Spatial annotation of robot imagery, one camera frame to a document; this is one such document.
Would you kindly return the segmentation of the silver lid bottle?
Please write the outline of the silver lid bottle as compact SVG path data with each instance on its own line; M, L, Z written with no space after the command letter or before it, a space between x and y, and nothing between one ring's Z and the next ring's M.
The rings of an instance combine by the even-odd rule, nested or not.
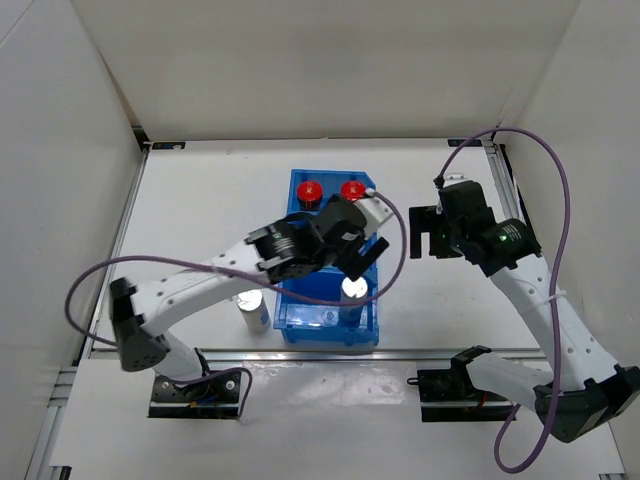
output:
M341 301L346 306L339 308L339 319L347 325L358 325L361 320L363 305L355 305L368 294L368 283L365 278L351 280L345 277L341 283Z
M269 329L271 317L260 290L239 293L235 302L250 332L262 334Z

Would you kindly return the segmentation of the red lid jar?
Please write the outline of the red lid jar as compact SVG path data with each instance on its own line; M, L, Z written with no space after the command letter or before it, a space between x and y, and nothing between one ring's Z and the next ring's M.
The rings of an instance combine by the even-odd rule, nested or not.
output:
M316 211L323 200L322 185L314 180L302 181L296 188L296 198L302 211Z
M362 182L349 180L342 184L340 195L350 202L355 202L365 196L366 190L367 187Z

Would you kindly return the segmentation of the silver lid bottle front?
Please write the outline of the silver lid bottle front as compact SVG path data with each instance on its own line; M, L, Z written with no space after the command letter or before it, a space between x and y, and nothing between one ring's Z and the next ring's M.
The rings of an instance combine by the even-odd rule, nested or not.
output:
M260 290L239 293L235 302L250 332L262 334L269 329L271 317Z

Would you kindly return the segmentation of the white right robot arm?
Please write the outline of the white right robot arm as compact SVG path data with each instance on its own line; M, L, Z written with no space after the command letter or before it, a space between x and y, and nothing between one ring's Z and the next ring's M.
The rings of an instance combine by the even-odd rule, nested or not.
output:
M544 372L472 346L443 370L421 370L423 401L471 401L489 392L553 421L551 434L570 443L621 415L639 396L639 369L623 367L592 336L552 274L531 228L499 222L475 181L439 192L435 206L409 210L410 256L422 256L422 236L437 259L462 257L480 267L506 296L547 357Z

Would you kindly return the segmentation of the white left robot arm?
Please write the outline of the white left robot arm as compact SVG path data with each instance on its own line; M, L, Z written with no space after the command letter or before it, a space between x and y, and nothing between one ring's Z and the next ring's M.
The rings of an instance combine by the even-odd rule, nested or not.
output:
M203 264L184 262L181 271L144 284L113 281L110 318L122 369L152 369L186 399L202 398L210 386L204 359L171 333L175 324L253 286L275 287L328 266L355 280L388 247L383 238L365 245L391 216L373 190L355 202L334 195L318 213L254 230Z

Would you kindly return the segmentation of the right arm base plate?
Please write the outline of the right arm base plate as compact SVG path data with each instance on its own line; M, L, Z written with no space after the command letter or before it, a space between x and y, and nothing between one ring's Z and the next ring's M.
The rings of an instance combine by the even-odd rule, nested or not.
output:
M406 383L418 390L423 423L504 422L513 404L477 389L462 393L445 369L418 370Z

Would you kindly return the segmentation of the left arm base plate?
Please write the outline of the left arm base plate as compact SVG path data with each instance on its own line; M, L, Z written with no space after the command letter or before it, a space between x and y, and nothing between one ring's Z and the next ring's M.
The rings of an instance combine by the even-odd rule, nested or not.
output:
M213 370L212 378L193 385L174 385L157 375L150 394L152 419L239 420L253 376L245 367Z

